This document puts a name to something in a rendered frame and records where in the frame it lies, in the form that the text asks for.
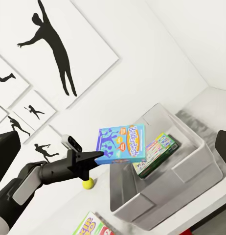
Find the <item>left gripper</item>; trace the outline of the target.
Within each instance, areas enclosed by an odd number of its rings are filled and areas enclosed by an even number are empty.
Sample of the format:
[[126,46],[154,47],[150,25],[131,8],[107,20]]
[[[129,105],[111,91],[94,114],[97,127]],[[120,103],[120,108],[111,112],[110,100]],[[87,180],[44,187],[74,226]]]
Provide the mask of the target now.
[[56,182],[62,182],[74,178],[83,181],[90,179],[90,170],[100,166],[94,159],[104,155],[104,152],[76,152],[73,149],[67,151],[67,158],[53,162],[52,177]]

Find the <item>board game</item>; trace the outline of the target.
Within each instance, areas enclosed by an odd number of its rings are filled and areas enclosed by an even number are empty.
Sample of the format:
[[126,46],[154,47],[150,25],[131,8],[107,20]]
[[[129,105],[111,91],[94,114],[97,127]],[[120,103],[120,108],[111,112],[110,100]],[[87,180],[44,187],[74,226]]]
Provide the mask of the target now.
[[143,179],[150,171],[167,158],[179,145],[165,133],[147,145],[147,162],[132,163],[138,176]]
[[95,158],[98,165],[147,162],[146,125],[135,124],[99,129]]
[[72,235],[115,235],[115,233],[90,211]]

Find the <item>tennis ball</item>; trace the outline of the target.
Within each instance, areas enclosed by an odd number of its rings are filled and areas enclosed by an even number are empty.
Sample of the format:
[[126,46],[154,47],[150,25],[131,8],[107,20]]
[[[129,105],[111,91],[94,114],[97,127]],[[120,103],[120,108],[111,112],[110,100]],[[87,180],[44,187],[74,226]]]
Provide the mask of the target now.
[[88,181],[82,181],[84,189],[91,189],[94,185],[94,179],[90,177]]

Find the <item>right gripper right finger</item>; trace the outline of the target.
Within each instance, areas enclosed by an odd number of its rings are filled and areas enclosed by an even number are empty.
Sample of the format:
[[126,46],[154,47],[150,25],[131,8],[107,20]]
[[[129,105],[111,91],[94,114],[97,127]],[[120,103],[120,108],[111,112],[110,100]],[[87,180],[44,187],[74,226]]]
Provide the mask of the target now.
[[215,148],[226,163],[226,131],[220,130],[216,137]]

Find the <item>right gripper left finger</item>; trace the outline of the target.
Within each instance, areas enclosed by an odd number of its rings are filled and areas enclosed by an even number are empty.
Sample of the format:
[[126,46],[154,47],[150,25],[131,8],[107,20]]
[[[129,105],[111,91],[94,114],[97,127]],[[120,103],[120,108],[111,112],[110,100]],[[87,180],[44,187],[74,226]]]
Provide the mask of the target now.
[[0,134],[0,182],[20,149],[20,137],[16,130]]

